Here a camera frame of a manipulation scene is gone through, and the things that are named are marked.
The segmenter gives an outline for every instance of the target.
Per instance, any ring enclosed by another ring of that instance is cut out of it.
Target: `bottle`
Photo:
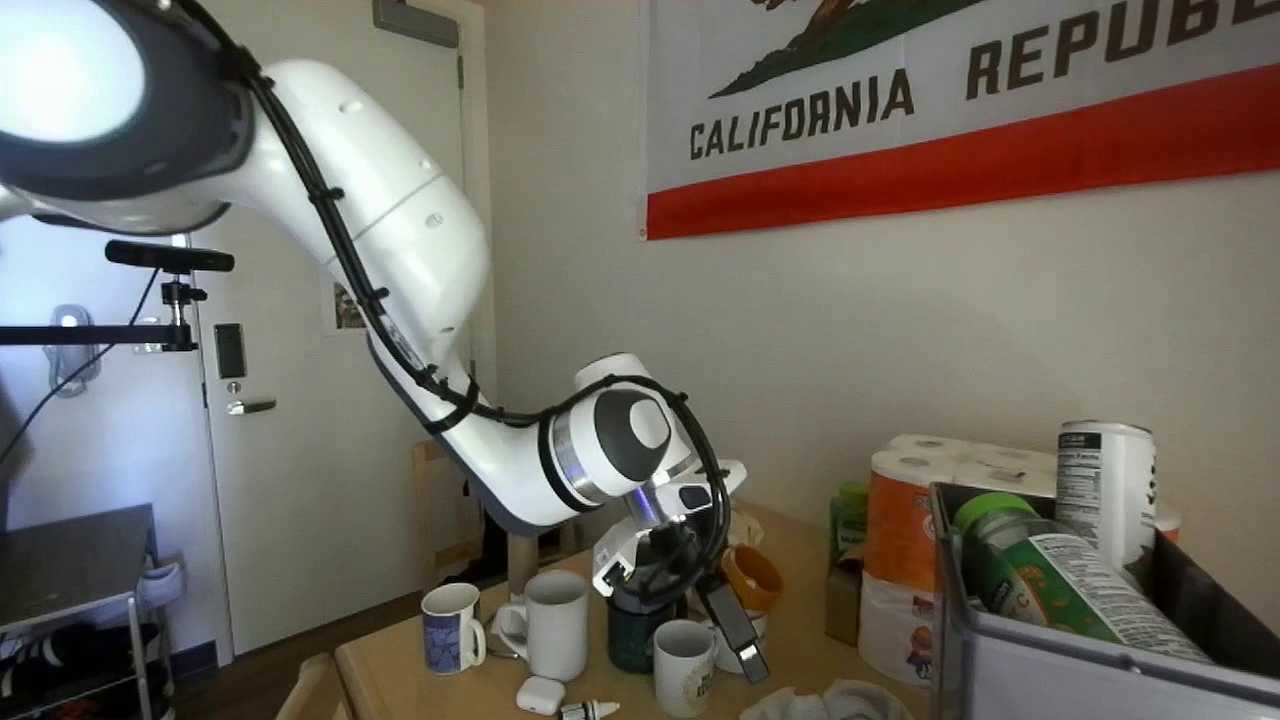
[[[978,492],[958,502],[962,583],[989,613],[1110,640],[1160,656],[1209,659],[1085,537],[1043,521],[1023,497]]]
[[[1117,569],[1138,569],[1155,545],[1150,431],[1073,420],[1057,438],[1057,457],[1057,521],[1086,537]]]

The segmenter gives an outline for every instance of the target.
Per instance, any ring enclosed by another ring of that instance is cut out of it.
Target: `california republic flag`
[[[1280,0],[651,0],[648,236],[1280,168]]]

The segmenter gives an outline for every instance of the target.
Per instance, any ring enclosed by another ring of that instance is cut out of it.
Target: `mug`
[[[769,615],[785,593],[785,570],[759,546],[746,545],[732,545],[719,555],[719,570],[726,586],[742,601],[742,609],[755,615]]]
[[[717,667],[717,628],[698,620],[665,620],[651,632],[651,692],[665,717],[698,717]]]
[[[484,664],[484,624],[474,620],[474,583],[438,583],[419,602],[423,659],[433,672]]]
[[[659,609],[637,609],[637,602],[612,597],[606,601],[606,659],[620,672],[648,674],[651,672],[651,632],[677,615],[685,615],[685,601],[671,601]]]
[[[574,570],[534,570],[524,597],[491,615],[491,636],[533,674],[574,681],[589,667],[589,579]]]

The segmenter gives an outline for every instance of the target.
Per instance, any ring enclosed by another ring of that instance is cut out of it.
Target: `table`
[[[140,717],[153,720],[146,656],[140,636],[134,583],[153,555],[153,506],[96,513],[20,530],[0,530],[0,636],[13,628],[51,624],[82,615],[108,602],[122,602],[132,672],[102,674],[77,692],[55,692],[39,707],[55,707],[73,696],[92,696],[121,681],[134,684]]]
[[[819,526],[785,521],[765,506],[750,513],[765,526],[759,550],[769,550],[785,570],[785,597],[769,615],[769,667],[765,684],[742,684],[740,674],[717,672],[706,681],[706,717],[740,717],[776,686],[796,696],[819,696],[830,681],[866,681],[889,686],[909,703],[917,720],[931,717],[931,696],[922,686],[902,686],[858,659],[855,648],[822,636],[822,576],[829,545]],[[488,620],[512,593],[488,586],[478,597],[478,620]],[[651,674],[628,674],[606,664],[604,648],[606,609],[593,597],[589,624],[589,672],[569,684],[569,700],[616,700],[623,717],[659,717],[651,700]],[[362,720],[419,720],[419,717],[529,717],[517,707],[517,692],[529,681],[520,659],[488,656],[484,667],[460,674],[434,674],[423,667],[419,620],[398,620],[372,636],[335,648],[349,696]]]

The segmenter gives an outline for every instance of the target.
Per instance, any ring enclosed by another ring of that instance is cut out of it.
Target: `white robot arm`
[[[311,61],[255,68],[195,0],[0,0],[0,28],[0,219],[166,236],[227,208],[273,214],[357,297],[375,364],[498,526],[628,498],[593,583],[630,602],[698,593],[765,674],[717,569],[742,468],[637,354],[583,366],[554,406],[491,406],[457,361],[484,229],[372,97]]]

